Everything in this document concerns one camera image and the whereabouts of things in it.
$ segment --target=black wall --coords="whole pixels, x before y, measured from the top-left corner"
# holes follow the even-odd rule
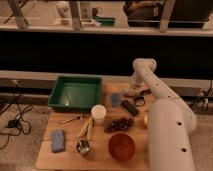
[[[213,78],[213,37],[0,32],[0,70],[130,76],[140,57],[160,77]]]

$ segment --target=electrical outlet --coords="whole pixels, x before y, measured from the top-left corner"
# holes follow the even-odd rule
[[[15,87],[21,87],[20,80],[12,79],[11,81],[14,84]]]

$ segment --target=metal spoon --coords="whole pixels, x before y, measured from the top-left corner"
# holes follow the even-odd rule
[[[83,119],[83,114],[80,115],[80,116],[76,116],[75,118],[72,118],[72,119],[66,119],[66,120],[63,120],[63,121],[59,121],[58,124],[64,124],[64,123],[71,122],[71,121],[74,121],[74,120],[82,120],[82,119]]]

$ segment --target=sponge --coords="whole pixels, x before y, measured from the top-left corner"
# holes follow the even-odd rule
[[[64,146],[64,130],[54,130],[51,132],[51,149],[53,153],[61,152],[65,150]]]

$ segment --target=brown food item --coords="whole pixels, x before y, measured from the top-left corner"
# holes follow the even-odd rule
[[[111,133],[114,131],[127,131],[130,129],[134,124],[134,121],[132,118],[120,118],[113,120],[106,128],[106,133]]]
[[[135,143],[124,133],[113,135],[108,144],[110,155],[118,161],[128,161],[135,154]]]

